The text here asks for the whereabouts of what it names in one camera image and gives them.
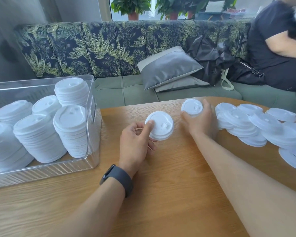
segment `leaf-patterned sofa backrest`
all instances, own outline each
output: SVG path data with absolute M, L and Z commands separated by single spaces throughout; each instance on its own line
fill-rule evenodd
M 23 55 L 38 78 L 91 74 L 139 74 L 137 63 L 204 35 L 225 42 L 234 56 L 246 58 L 249 20 L 111 21 L 19 25 Z

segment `pillow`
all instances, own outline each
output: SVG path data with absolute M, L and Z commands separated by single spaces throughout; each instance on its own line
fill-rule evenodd
M 137 66 L 145 90 L 181 79 L 203 68 L 180 46 L 154 54 L 140 61 Z
M 156 92 L 174 91 L 174 90 L 193 88 L 193 87 L 199 87 L 199 86 L 206 86 L 206 85 L 209 85 L 209 83 L 205 82 L 203 80 L 197 79 L 194 76 L 188 75 L 188 76 L 178 79 L 176 81 L 166 83 L 166 84 L 159 86 L 159 87 L 155 87 L 155 91 Z

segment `black bag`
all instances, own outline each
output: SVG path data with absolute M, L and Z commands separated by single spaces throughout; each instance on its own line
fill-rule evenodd
M 253 86 L 266 85 L 264 74 L 258 72 L 241 58 L 237 58 L 237 61 L 229 67 L 227 79 Z
M 221 80 L 222 70 L 228 69 L 236 61 L 224 43 L 216 45 L 203 36 L 188 38 L 186 49 L 186 53 L 204 67 L 192 76 L 211 86 Z

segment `hand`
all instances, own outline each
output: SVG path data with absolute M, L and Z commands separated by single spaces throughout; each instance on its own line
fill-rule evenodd
M 205 134 L 209 138 L 215 139 L 218 127 L 215 108 L 206 99 L 202 101 L 203 111 L 196 117 L 191 117 L 187 112 L 181 111 L 181 118 L 186 123 L 190 134 Z
M 147 154 L 153 154 L 157 149 L 156 140 L 149 137 L 154 127 L 154 121 L 146 123 L 135 122 L 122 131 L 120 137 L 120 162 L 119 167 L 133 178 Z

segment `sofa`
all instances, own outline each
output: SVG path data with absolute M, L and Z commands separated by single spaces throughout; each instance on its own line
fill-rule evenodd
M 175 91 L 144 90 L 137 63 L 181 45 L 196 35 L 225 42 L 232 55 L 248 59 L 250 20 L 111 21 L 20 25 L 15 29 L 23 55 L 37 78 L 91 74 L 100 108 L 197 96 L 242 99 L 296 113 L 296 95 L 270 86 L 220 83 Z

